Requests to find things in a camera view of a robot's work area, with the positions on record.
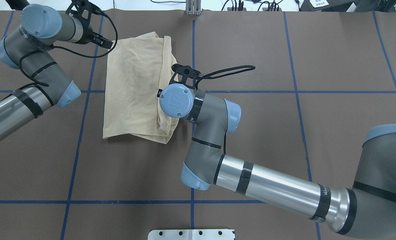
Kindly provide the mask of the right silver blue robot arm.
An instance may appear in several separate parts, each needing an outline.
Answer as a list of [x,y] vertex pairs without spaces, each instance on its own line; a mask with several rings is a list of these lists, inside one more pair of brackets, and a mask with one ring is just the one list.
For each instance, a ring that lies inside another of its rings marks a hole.
[[162,109],[195,123],[181,180],[272,204],[327,239],[396,240],[396,95],[212,93],[172,84]]

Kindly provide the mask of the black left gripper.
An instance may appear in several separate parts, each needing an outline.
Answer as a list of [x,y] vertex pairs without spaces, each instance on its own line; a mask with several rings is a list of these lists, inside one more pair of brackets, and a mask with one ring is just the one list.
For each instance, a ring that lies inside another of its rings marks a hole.
[[[105,48],[105,49],[111,49],[113,46],[113,41],[110,41],[103,36],[98,36],[97,33],[95,33],[90,25],[85,26],[85,24],[82,24],[83,28],[83,34],[82,34],[82,45],[88,44],[88,43],[94,43],[98,45],[99,47]],[[161,93],[163,89],[159,89],[157,92],[157,97],[160,98]]]

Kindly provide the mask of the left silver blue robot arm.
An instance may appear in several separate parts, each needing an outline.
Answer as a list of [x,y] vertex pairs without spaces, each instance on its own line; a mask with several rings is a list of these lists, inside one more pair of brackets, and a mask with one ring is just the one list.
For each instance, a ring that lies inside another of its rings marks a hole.
[[81,95],[74,81],[49,55],[50,50],[67,50],[55,46],[55,42],[94,43],[108,52],[117,45],[93,31],[92,15],[110,17],[88,0],[72,0],[64,14],[26,0],[8,3],[12,9],[21,10],[21,24],[0,41],[0,61],[20,70],[30,83],[0,101],[0,141],[52,106],[64,108]]

